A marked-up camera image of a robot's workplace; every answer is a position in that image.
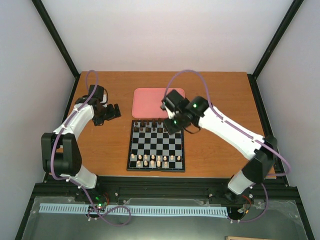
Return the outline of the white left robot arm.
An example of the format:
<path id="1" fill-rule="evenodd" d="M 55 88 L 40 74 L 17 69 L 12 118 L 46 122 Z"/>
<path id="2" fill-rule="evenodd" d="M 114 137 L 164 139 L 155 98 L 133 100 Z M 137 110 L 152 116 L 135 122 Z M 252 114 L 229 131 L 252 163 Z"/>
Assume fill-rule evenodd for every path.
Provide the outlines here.
<path id="1" fill-rule="evenodd" d="M 104 188 L 97 175 L 83 166 L 78 138 L 88 122 L 102 126 L 121 116 L 118 104 L 108 104 L 108 92 L 100 85 L 90 85 L 88 94 L 78 98 L 71 114 L 53 132 L 41 136 L 42 167 L 46 173 L 86 188 L 92 201 L 103 198 Z"/>

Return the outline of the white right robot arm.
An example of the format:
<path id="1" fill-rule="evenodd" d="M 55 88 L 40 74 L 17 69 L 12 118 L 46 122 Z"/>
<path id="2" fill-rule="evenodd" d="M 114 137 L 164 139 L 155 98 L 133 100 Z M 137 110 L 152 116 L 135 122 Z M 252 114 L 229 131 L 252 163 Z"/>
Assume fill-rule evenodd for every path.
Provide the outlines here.
<path id="1" fill-rule="evenodd" d="M 273 168 L 277 154 L 274 137 L 249 131 L 201 96 L 189 101 L 173 89 L 165 91 L 161 102 L 160 108 L 168 115 L 164 125 L 169 134 L 193 125 L 214 133 L 247 159 L 247 164 L 230 178 L 222 193 L 227 201 L 234 202 L 246 189 L 261 184 Z"/>

